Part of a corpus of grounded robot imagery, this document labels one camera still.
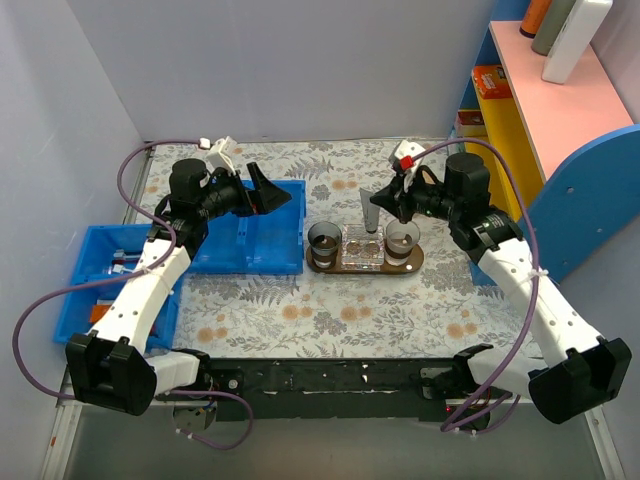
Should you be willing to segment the oval wooden tray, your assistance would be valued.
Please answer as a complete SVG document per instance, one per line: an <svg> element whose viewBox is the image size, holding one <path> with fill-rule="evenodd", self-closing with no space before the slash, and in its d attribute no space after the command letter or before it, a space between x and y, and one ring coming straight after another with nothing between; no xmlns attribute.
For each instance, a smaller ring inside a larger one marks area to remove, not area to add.
<svg viewBox="0 0 640 480"><path fill-rule="evenodd" d="M306 250L308 266L315 272L335 275L408 275L423 265L425 255L415 245L408 256L398 259L386 254L386 243L377 240L348 240L316 236Z"/></svg>

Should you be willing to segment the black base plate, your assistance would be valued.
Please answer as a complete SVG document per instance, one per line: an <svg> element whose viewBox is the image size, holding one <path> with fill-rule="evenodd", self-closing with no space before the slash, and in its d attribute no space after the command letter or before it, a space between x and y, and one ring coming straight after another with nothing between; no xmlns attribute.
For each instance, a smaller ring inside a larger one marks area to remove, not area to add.
<svg viewBox="0 0 640 480"><path fill-rule="evenodd" d="M447 403L478 385L453 358L210 359L215 392L245 400L254 418L414 418L441 422Z"/></svg>

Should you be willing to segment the clear acrylic holder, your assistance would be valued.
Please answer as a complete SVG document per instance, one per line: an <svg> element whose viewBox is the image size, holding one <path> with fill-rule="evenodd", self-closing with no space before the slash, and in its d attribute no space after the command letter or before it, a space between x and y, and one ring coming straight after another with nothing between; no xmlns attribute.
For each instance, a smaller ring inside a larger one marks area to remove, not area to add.
<svg viewBox="0 0 640 480"><path fill-rule="evenodd" d="M342 230L341 267L348 271L379 271L384 264L384 234L379 226L374 234L364 226L345 224Z"/></svg>

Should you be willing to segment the blue double bin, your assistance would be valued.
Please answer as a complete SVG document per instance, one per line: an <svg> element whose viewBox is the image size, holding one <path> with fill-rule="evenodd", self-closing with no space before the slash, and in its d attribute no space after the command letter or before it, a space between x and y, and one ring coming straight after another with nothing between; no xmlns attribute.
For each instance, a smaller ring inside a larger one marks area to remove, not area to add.
<svg viewBox="0 0 640 480"><path fill-rule="evenodd" d="M231 213L208 223L208 236L188 269L199 274L289 275L303 271L306 182L276 180L291 200L267 215Z"/></svg>

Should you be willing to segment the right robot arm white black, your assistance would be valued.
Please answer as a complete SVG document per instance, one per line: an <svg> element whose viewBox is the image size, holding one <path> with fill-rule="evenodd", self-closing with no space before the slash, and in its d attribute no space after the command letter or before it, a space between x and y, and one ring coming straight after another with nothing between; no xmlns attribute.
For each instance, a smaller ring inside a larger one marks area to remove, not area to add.
<svg viewBox="0 0 640 480"><path fill-rule="evenodd" d="M436 180L418 155L395 154L394 177L372 204L406 224L416 214L443 220L454 243L500 287L524 315L512 349L498 357L490 345L454 358L454 389L475 401L491 387L530 399L561 424L615 399L632 359L620 338L608 340L587 323L539 265L538 245L490 202L490 172L475 154L456 153Z"/></svg>

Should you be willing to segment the aluminium rail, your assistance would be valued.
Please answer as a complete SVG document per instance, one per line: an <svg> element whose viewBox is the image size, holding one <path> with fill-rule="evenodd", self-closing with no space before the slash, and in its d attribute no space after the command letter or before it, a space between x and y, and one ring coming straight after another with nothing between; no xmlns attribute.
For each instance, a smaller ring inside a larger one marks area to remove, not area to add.
<svg viewBox="0 0 640 480"><path fill-rule="evenodd" d="M491 432L443 433L443 402L400 393L250 393L199 417L189 403L133 417L69 406L45 479L600 479L584 417L555 425L503 404Z"/></svg>

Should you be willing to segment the white toothpaste tube black cap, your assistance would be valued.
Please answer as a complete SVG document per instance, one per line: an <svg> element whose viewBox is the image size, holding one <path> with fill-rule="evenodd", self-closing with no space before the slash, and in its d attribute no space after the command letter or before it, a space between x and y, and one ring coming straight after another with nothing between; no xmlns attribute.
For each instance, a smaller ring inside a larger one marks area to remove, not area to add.
<svg viewBox="0 0 640 480"><path fill-rule="evenodd" d="M371 191L361 188L359 192L364 228L367 233L374 234L379 227L380 207L371 202L373 196Z"/></svg>

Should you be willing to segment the colourful shelf unit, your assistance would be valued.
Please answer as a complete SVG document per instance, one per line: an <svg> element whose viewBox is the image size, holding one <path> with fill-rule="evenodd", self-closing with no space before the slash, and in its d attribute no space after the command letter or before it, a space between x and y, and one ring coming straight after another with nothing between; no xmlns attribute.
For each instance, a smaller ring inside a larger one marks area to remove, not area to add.
<svg viewBox="0 0 640 480"><path fill-rule="evenodd" d="M536 229L541 263L562 281L639 217L639 126L593 48L569 80L542 80L544 57L519 31L526 1L497 2L476 63L503 68L512 95L482 112L485 138L508 161Z"/></svg>

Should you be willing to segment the black toothbrush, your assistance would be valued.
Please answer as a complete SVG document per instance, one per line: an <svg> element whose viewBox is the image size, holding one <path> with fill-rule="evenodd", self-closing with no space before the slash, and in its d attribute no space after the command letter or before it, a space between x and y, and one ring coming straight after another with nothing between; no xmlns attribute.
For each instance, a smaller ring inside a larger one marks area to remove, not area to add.
<svg viewBox="0 0 640 480"><path fill-rule="evenodd" d="M124 261L131 261L133 259L140 258L141 255L142 255L141 251L126 251L126 250L118 249L114 252L113 258L121 259Z"/></svg>

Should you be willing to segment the orange snack box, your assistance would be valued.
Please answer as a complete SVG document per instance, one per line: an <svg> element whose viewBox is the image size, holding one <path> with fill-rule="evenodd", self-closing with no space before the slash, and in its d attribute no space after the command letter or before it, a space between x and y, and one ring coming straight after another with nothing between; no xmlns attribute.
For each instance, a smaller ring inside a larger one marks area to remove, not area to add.
<svg viewBox="0 0 640 480"><path fill-rule="evenodd" d="M485 100L512 97L505 70L500 64L475 66L471 77L477 93Z"/></svg>

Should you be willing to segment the grey bottle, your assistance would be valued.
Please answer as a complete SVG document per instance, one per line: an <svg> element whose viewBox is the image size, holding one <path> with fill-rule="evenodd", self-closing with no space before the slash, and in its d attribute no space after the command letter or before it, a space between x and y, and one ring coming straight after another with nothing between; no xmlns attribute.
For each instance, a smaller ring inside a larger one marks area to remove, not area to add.
<svg viewBox="0 0 640 480"><path fill-rule="evenodd" d="M575 0L553 0L551 2L531 44L531 49L535 53L543 56L549 54L574 4Z"/></svg>

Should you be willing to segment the orange toothpaste tube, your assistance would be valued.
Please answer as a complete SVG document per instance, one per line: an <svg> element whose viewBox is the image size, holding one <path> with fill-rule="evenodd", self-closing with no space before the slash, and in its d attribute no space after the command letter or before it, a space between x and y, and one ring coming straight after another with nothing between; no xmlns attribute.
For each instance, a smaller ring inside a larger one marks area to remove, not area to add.
<svg viewBox="0 0 640 480"><path fill-rule="evenodd" d="M110 305L106 305L106 304L94 305L91 308L91 312L90 312L90 316L89 316L89 323L90 324L97 323L98 321L100 321L106 315L106 313L110 309L111 309Z"/></svg>

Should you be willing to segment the clear glass cup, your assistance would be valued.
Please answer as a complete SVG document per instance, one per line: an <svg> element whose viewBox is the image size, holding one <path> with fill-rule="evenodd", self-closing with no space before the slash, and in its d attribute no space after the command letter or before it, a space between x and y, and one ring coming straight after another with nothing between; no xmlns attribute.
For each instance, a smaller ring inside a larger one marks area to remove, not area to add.
<svg viewBox="0 0 640 480"><path fill-rule="evenodd" d="M420 230L414 222L392 220L385 229L385 261L392 266L404 265L419 240Z"/></svg>

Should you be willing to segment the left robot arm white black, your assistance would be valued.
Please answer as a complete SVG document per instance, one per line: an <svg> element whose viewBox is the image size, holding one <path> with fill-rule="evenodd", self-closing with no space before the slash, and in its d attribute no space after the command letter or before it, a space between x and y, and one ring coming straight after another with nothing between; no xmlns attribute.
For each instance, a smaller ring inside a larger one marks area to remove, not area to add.
<svg viewBox="0 0 640 480"><path fill-rule="evenodd" d="M226 214L266 215L290 201L290 193L256 163L247 168L250 187L226 162L215 169L195 158L173 165L170 192L154 211L133 273L90 331L72 335L66 344L77 400L140 415L155 396L178 387L193 400L211 392L213 377L200 367L200 355L170 351L146 358L144 353L163 304L208 235L209 221Z"/></svg>

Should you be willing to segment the orange bottle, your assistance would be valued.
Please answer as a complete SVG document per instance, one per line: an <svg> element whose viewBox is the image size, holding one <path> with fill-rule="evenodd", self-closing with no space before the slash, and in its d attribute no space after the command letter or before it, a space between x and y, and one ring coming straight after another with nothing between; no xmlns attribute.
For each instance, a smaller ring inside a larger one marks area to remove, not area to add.
<svg viewBox="0 0 640 480"><path fill-rule="evenodd" d="M531 0L519 27L519 32L534 38L547 14L552 0Z"/></svg>

